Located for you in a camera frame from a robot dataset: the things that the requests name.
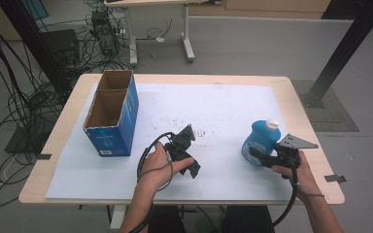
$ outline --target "black metal pole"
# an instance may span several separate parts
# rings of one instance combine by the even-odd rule
[[[373,1],[367,3],[348,29],[319,77],[301,100],[307,108],[323,108],[322,98],[373,28]]]
[[[72,86],[45,45],[35,19],[28,13],[21,0],[0,0],[0,7],[47,75],[60,101],[65,103],[72,91]]]

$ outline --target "cardboard box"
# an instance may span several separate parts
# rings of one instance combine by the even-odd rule
[[[99,155],[131,154],[138,106],[132,71],[105,71],[84,123],[84,132]]]

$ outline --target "person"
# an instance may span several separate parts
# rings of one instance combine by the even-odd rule
[[[193,158],[186,158],[181,161],[168,161],[167,154],[160,142],[155,145],[155,151],[150,153],[145,160],[141,175],[134,190],[132,201],[129,205],[126,216],[119,232],[131,232],[148,215],[157,191],[166,185],[172,177],[182,169],[193,163]],[[297,197],[304,203],[311,226],[314,232],[344,232],[334,213],[326,203],[313,175],[311,168],[303,151],[299,152],[300,166],[298,174]],[[282,166],[273,166],[274,172],[285,175],[291,179],[291,170]],[[185,232],[182,221],[179,218],[177,207],[156,208],[150,224],[141,232],[159,232],[159,227],[165,227],[164,232]],[[247,220],[245,217],[252,217],[258,220]],[[261,228],[243,225],[243,222],[257,224],[263,222]],[[271,217],[266,207],[228,207],[222,223],[222,232],[274,232]]]

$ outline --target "black pants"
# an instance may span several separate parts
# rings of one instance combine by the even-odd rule
[[[186,233],[176,206],[155,206],[149,233]],[[222,233],[275,232],[266,206],[228,206]]]

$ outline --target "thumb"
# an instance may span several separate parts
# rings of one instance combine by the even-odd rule
[[[195,161],[193,157],[184,158],[181,161],[176,161],[172,163],[172,167],[174,169],[174,175],[177,174],[179,171],[183,170],[187,166],[191,165]]]
[[[281,175],[287,176],[289,178],[292,178],[292,172],[289,168],[283,167],[283,166],[278,166],[274,165],[271,167],[272,171],[279,173]]]

